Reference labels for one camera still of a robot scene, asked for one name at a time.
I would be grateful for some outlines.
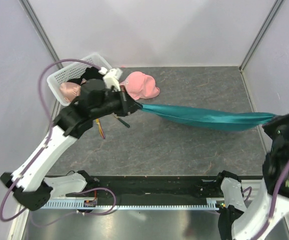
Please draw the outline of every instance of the gray textured floor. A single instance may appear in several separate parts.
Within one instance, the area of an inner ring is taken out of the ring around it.
[[[237,67],[125,68],[124,77],[142,71],[155,78],[160,95],[143,103],[182,105],[226,112],[250,112]],[[86,170],[91,175],[216,175],[229,170],[260,175],[265,154],[256,128],[239,133],[190,127],[136,112],[101,119],[71,146],[50,174]]]

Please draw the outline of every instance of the black fabric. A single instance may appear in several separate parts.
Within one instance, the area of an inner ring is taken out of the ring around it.
[[[103,75],[99,73],[99,70],[95,67],[87,67],[84,74],[80,77],[81,79],[103,79]]]
[[[81,85],[83,79],[85,79],[87,81],[90,79],[101,79],[102,80],[104,76],[102,74],[100,74],[98,71],[99,70],[95,67],[87,67],[80,78],[72,78],[72,79],[69,79],[67,82]]]

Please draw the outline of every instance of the white cable tray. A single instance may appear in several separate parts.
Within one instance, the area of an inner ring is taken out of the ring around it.
[[[42,209],[78,209],[78,210],[109,210],[111,205],[86,206],[86,201],[92,202],[94,199],[52,199],[49,200]],[[207,199],[206,205],[120,205],[114,210],[202,210],[217,211],[216,201]]]

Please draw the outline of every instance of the black pen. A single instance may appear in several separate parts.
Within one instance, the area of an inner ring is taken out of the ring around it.
[[[130,125],[128,124],[128,123],[126,123],[124,120],[122,120],[120,117],[118,117],[118,116],[116,116],[116,115],[114,115],[114,114],[112,114],[116,119],[118,119],[118,121],[120,122],[120,123],[122,123],[123,125],[125,125],[127,128],[130,128]]]

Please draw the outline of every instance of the peach-colored fabric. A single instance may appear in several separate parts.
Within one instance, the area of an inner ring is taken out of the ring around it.
[[[125,86],[126,91],[134,100],[152,99],[160,93],[155,79],[140,71],[131,73],[120,85]]]
[[[73,82],[63,82],[60,84],[60,92],[64,99],[71,103],[75,97],[80,95],[81,86]]]

